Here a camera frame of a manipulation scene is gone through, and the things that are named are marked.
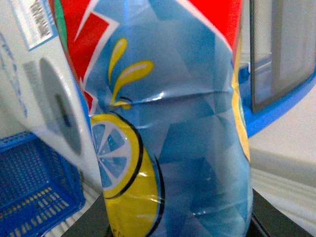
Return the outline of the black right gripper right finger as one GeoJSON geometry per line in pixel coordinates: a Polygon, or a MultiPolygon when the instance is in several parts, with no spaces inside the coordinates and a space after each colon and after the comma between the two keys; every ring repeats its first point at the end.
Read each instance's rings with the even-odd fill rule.
{"type": "Polygon", "coordinates": [[[311,234],[253,190],[253,208],[247,237],[310,237],[311,234]]]}

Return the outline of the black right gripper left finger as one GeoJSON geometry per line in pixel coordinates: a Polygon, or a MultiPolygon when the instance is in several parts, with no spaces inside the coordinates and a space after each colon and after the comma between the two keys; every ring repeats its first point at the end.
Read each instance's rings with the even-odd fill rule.
{"type": "Polygon", "coordinates": [[[111,228],[103,195],[62,235],[63,237],[110,237],[111,228]]]}

